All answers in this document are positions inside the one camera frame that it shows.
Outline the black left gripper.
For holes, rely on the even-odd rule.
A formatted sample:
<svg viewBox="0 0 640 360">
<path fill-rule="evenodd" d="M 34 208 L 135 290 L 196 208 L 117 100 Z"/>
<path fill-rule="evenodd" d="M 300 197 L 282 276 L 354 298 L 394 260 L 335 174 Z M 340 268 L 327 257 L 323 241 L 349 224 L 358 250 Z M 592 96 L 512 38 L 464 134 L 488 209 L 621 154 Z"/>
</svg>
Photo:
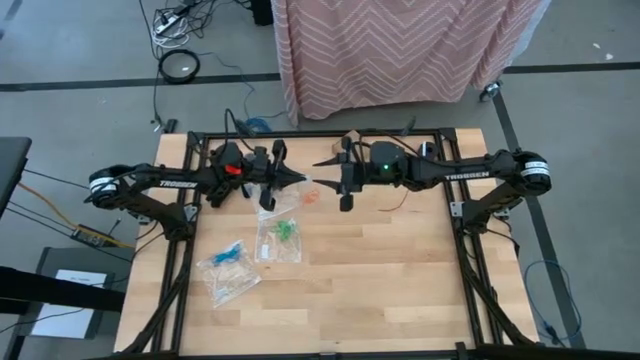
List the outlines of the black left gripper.
<svg viewBox="0 0 640 360">
<path fill-rule="evenodd" d="M 307 176 L 294 171 L 284 165 L 287 147 L 283 139 L 276 139 L 273 142 L 272 155 L 269 157 L 267 148 L 256 146 L 253 150 L 253 157 L 250 160 L 249 182 L 261 186 L 259 205 L 267 211 L 273 211 L 276 206 L 276 199 L 273 193 L 276 190 L 284 190 L 302 185 L 307 180 Z"/>
</svg>

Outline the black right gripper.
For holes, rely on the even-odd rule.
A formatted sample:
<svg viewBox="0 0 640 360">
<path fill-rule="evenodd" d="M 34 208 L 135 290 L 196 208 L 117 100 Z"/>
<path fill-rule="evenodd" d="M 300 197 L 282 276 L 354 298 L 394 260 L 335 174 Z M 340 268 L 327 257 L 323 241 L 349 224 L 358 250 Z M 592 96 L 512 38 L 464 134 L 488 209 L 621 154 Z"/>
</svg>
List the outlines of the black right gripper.
<svg viewBox="0 0 640 360">
<path fill-rule="evenodd" d="M 340 210 L 343 212 L 353 209 L 353 194 L 361 192 L 365 185 L 400 186 L 408 172 L 407 154 L 395 143 L 367 143 L 344 137 L 341 146 L 334 157 L 315 163 L 313 167 L 340 165 L 339 182 L 322 179 L 314 179 L 314 182 L 340 195 Z"/>
</svg>

